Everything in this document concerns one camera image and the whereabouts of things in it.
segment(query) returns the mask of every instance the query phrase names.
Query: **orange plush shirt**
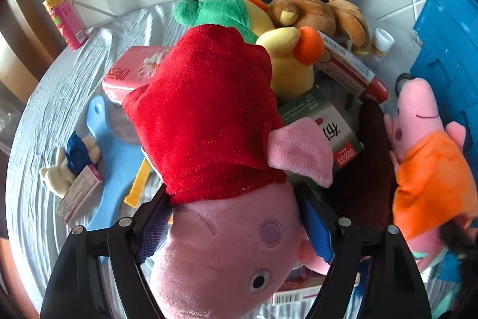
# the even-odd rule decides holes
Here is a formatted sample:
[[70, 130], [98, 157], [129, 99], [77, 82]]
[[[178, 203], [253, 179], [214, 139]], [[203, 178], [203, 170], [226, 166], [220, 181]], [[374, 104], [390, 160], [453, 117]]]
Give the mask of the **orange plush shirt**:
[[458, 145], [444, 131], [418, 142], [396, 172], [393, 220], [405, 239], [462, 215], [478, 216], [477, 186]]

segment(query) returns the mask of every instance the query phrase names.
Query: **red plush cloth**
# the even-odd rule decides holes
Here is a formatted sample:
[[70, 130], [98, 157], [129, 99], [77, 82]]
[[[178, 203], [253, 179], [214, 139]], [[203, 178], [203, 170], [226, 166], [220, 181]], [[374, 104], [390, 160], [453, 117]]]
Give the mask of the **red plush cloth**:
[[123, 101], [171, 204], [226, 199], [273, 182], [267, 140], [283, 126], [266, 50], [234, 28], [190, 29], [151, 84]]

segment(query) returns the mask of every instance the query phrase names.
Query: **blue plastic crate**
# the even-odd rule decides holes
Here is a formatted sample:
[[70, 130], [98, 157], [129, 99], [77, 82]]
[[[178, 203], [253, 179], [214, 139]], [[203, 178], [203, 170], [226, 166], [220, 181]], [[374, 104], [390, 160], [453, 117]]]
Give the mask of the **blue plastic crate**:
[[467, 128], [465, 157], [478, 178], [478, 2], [426, 0], [414, 29], [423, 42], [414, 76], [433, 88], [445, 124]]

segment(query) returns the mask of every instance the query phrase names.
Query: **green product box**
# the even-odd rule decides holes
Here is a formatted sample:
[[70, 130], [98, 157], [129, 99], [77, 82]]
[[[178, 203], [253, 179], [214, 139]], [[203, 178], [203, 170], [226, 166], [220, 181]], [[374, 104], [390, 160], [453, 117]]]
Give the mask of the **green product box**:
[[[318, 86], [279, 107], [279, 114], [285, 125], [303, 117], [314, 119], [332, 147], [334, 172], [352, 161], [363, 150], [363, 145], [352, 129]], [[322, 188], [308, 177], [290, 173], [289, 181], [292, 185], [305, 181], [312, 189], [322, 192]]]

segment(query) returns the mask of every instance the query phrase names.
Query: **yellow plastic clip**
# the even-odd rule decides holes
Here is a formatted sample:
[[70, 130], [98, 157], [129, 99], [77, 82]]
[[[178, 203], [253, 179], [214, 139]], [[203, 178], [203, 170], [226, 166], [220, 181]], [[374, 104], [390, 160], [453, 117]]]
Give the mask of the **yellow plastic clip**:
[[151, 165], [146, 158], [143, 159], [140, 169], [130, 190], [130, 194], [125, 197], [124, 202], [131, 207], [137, 208], [140, 202], [141, 193], [151, 172]]

